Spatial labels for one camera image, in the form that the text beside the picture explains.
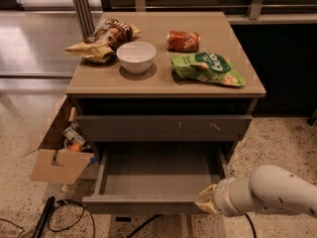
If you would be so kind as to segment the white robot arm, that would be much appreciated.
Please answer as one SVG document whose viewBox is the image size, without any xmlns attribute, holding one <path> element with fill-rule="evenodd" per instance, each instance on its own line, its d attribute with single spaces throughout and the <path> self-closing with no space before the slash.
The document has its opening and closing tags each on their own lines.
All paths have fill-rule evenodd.
<svg viewBox="0 0 317 238">
<path fill-rule="evenodd" d="M 255 168 L 247 178 L 224 178 L 201 191 L 195 204 L 227 217 L 306 214 L 317 218 L 317 186 L 273 165 Z"/>
</svg>

